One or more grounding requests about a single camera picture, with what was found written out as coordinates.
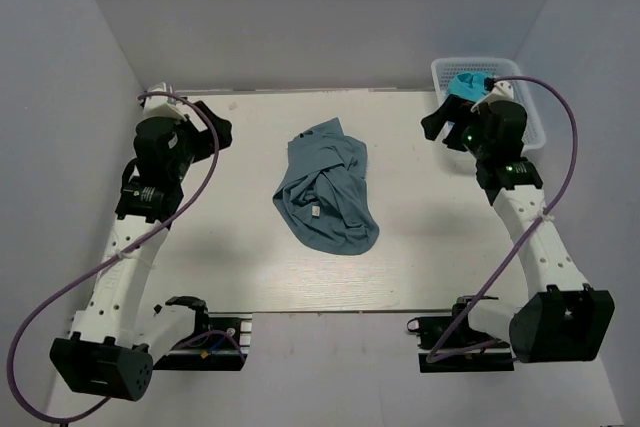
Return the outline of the bright blue t shirt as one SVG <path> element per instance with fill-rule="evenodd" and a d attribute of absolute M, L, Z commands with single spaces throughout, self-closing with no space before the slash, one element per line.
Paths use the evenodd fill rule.
<path fill-rule="evenodd" d="M 490 73 L 462 72 L 449 81 L 444 100 L 456 96 L 476 103 L 491 91 L 493 85 L 494 76 Z"/>

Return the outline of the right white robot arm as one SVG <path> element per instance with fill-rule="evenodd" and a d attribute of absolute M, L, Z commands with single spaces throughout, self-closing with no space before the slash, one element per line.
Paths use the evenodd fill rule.
<path fill-rule="evenodd" d="M 542 179 L 523 154 L 527 123 L 524 107 L 506 97 L 488 95 L 479 103 L 448 96 L 421 125 L 428 140 L 451 127 L 444 144 L 469 152 L 476 179 L 506 227 L 513 247 L 479 292 L 467 300 L 450 326 L 430 348 L 434 364 L 468 353 L 443 349 L 451 335 L 461 344 L 509 344 L 522 363 L 589 362 L 596 358 L 615 305 L 606 290 L 594 289 L 580 272 L 551 218 Z M 512 306 L 487 292 L 513 259 L 523 269 L 528 300 Z"/>

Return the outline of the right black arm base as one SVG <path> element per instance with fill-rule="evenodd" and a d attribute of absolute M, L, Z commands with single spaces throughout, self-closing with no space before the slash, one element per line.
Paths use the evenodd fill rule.
<path fill-rule="evenodd" d="M 414 317 L 407 322 L 407 333 L 418 339 L 419 370 L 422 374 L 514 371 L 515 361 L 509 344 L 497 342 L 486 333 L 472 330 L 467 320 L 456 328 L 437 354 L 456 349 L 467 349 L 467 352 L 436 363 L 427 361 L 436 342 L 470 300 L 470 296 L 459 297 L 449 312 Z"/>

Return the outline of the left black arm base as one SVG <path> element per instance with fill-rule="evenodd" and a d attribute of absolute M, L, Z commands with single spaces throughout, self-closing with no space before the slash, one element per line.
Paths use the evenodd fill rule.
<path fill-rule="evenodd" d="M 154 307 L 140 335 L 156 371 L 239 372 L 249 354 L 253 318 L 211 312 L 204 300 L 174 296 Z"/>

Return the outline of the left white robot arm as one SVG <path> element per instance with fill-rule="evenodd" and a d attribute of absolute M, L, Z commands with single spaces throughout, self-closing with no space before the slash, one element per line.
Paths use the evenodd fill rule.
<path fill-rule="evenodd" d="M 105 259 L 113 263 L 96 277 L 87 307 L 71 331 L 54 340 L 50 359 L 76 393 L 139 400 L 149 387 L 155 364 L 174 346 L 205 343 L 211 321 L 204 300 L 173 296 L 154 308 L 152 319 L 136 330 L 142 294 L 172 217 L 183 203 L 182 182 L 192 164 L 230 146 L 230 121 L 202 101 L 198 110 L 210 121 L 199 130 L 171 100 L 147 101 L 137 124 L 134 158 L 127 164 Z"/>

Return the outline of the white plastic basket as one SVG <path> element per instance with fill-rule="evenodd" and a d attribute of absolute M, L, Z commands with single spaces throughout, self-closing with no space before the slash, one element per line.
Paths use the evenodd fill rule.
<path fill-rule="evenodd" d="M 449 82 L 460 73 L 484 72 L 494 77 L 516 76 L 521 71 L 517 64 L 506 58 L 495 57 L 445 57 L 431 63 L 431 74 L 436 99 L 441 105 L 445 98 Z M 542 149 L 546 143 L 546 134 L 540 117 L 524 83 L 512 83 L 514 100 L 527 111 L 527 126 L 523 135 L 523 152 Z"/>

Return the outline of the grey-blue t shirt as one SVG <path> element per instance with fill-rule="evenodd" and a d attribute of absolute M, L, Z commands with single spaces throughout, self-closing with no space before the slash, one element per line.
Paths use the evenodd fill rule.
<path fill-rule="evenodd" d="M 333 118 L 289 141 L 287 158 L 272 201 L 297 240 L 332 255 L 368 252 L 380 229 L 368 206 L 366 144 Z"/>

